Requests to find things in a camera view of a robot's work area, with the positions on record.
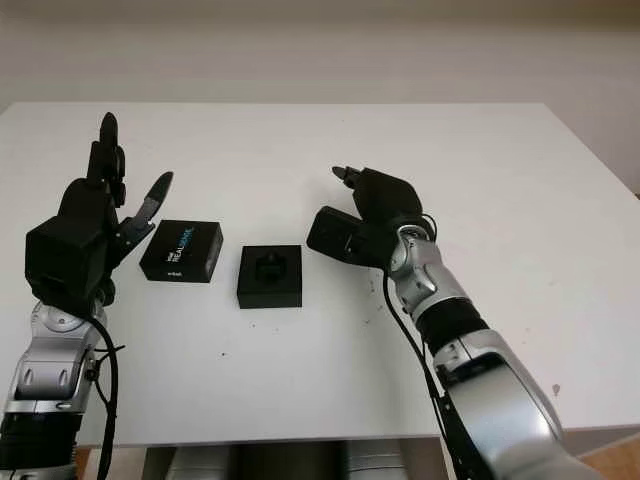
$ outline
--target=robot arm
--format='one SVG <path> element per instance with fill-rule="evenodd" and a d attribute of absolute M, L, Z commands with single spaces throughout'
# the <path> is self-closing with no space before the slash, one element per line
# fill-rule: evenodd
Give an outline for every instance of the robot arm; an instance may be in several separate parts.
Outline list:
<path fill-rule="evenodd" d="M 437 413 L 458 478 L 602 478 L 566 452 L 550 402 L 442 263 L 411 185 L 370 169 L 334 173 L 354 189 L 362 220 L 324 207 L 307 244 L 394 281 L 445 392 Z"/>
<path fill-rule="evenodd" d="M 114 301 L 113 269 L 153 230 L 150 220 L 173 175 L 162 175 L 136 216 L 119 223 L 115 209 L 125 201 L 124 167 L 116 119 L 108 113 L 99 141 L 92 144 L 87 177 L 69 185 L 56 216 L 27 234 L 25 274 L 39 302 L 31 315 L 31 344 L 16 368 L 0 426 L 0 479 L 76 478 L 75 437 L 99 374 L 94 352 L 100 337 L 112 382 L 104 398 L 99 469 L 99 477 L 106 477 L 118 370 L 103 306 Z"/>

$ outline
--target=white table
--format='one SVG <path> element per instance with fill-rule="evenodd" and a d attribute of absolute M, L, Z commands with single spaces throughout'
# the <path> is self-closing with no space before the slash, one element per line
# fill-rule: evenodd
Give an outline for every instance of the white table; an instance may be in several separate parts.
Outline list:
<path fill-rule="evenodd" d="M 120 216 L 170 169 L 159 218 L 217 220 L 225 237 L 211 284 L 148 282 L 146 242 L 115 272 L 118 444 L 436 433 L 377 272 L 304 247 L 302 309 L 237 307 L 242 245 L 304 244 L 321 206 L 354 211 L 332 165 L 415 186 L 447 264 L 565 427 L 640 424 L 640 203 L 530 104 L 13 105 L 0 117 L 0 385 L 30 338 L 25 233 L 85 174 L 107 110 L 127 154 Z M 101 440 L 103 418 L 94 396 L 81 443 Z"/>

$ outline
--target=black product box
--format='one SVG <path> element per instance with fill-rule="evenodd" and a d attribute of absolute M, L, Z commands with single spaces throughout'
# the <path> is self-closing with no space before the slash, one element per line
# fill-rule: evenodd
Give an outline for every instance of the black product box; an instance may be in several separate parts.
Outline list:
<path fill-rule="evenodd" d="M 218 222 L 162 220 L 140 267 L 148 280 L 208 283 L 222 247 Z"/>
<path fill-rule="evenodd" d="M 301 307 L 300 245 L 242 247 L 237 295 L 240 308 Z"/>

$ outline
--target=wall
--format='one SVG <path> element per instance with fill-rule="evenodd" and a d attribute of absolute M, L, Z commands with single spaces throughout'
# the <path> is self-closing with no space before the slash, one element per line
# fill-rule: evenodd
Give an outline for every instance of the wall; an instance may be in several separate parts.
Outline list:
<path fill-rule="evenodd" d="M 640 192 L 634 3 L 0 0 L 0 105 L 544 102 Z"/>

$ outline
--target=wire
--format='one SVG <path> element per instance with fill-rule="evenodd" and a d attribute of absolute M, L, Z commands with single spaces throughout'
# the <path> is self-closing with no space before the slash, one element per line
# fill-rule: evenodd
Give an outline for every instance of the wire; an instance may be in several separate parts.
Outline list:
<path fill-rule="evenodd" d="M 115 348 L 114 352 L 118 352 L 118 351 L 122 350 L 124 347 L 125 347 L 125 345 L 117 346 Z M 107 349 L 106 348 L 94 348 L 93 351 L 94 352 L 106 352 Z M 104 395 L 104 392 L 102 391 L 102 385 L 100 385 L 100 367 L 102 367 L 102 362 L 105 361 L 108 357 L 109 357 L 108 353 L 106 355 L 103 355 L 98 360 L 96 360 L 96 363 L 95 363 L 95 365 L 93 367 L 95 372 L 96 372 L 95 378 L 93 380 L 93 383 L 96 384 L 96 391 L 98 392 L 98 395 L 100 396 L 100 400 L 102 400 L 102 403 L 104 404 L 104 408 L 105 409 L 108 408 L 109 401 L 107 400 L 107 397 Z"/>
<path fill-rule="evenodd" d="M 391 298 L 389 297 L 389 275 L 387 274 L 387 272 L 384 272 L 384 275 L 382 277 L 382 293 L 384 294 L 384 301 L 387 304 L 389 313 L 391 313 L 391 316 L 400 327 L 400 330 L 402 330 L 402 333 L 404 333 L 404 336 L 409 342 L 409 345 L 411 345 L 411 348 L 413 349 L 413 352 L 416 354 L 416 357 L 418 357 L 418 362 L 422 367 L 422 371 L 424 372 L 424 378 L 427 382 L 427 390 L 429 391 L 429 397 L 431 397 L 431 403 L 433 404 L 433 408 L 436 413 L 436 420 L 438 421 L 438 427 L 440 428 L 440 433 L 442 435 L 442 438 L 445 439 L 445 443 L 446 443 L 447 435 L 445 433 L 444 426 L 442 424 L 440 409 L 438 407 L 440 394 L 438 393 L 438 387 L 436 386 L 436 382 L 433 379 L 433 375 L 431 375 L 431 371 L 427 366 L 426 352 L 424 350 L 425 348 L 424 342 L 422 342 L 422 351 L 420 351 L 420 349 L 418 348 L 418 345 L 416 344 L 416 341 L 411 336 L 411 333 L 409 333 L 409 329 L 400 318 L 400 315 L 398 315 L 398 312 L 396 312 L 396 309 L 393 307 L 393 304 L 391 303 Z"/>
<path fill-rule="evenodd" d="M 124 348 L 124 346 L 120 346 L 116 349 L 116 347 L 113 345 L 113 340 L 111 340 L 109 332 L 107 332 L 107 329 L 95 318 L 87 317 L 86 321 L 89 322 L 98 331 L 98 333 L 104 340 L 105 345 L 107 346 L 107 354 L 96 362 L 96 373 L 99 372 L 102 361 L 106 358 L 109 359 L 109 366 L 111 367 L 111 386 L 108 400 L 104 395 L 102 388 L 100 387 L 100 383 L 98 382 L 99 373 L 94 379 L 98 395 L 104 402 L 105 409 L 107 411 L 107 421 L 104 427 L 102 451 L 100 453 L 100 463 L 98 466 L 98 480 L 105 480 L 107 478 L 107 473 L 109 473 L 109 467 L 111 466 L 113 437 L 116 433 L 116 411 L 118 409 L 118 359 L 116 357 L 116 352 Z"/>
<path fill-rule="evenodd" d="M 438 238 L 438 223 L 436 222 L 436 219 L 433 218 L 428 213 L 422 213 L 421 215 L 426 219 L 428 219 L 429 222 L 431 223 L 431 226 L 433 227 L 433 238 L 431 239 L 431 241 L 435 242 L 436 239 Z"/>

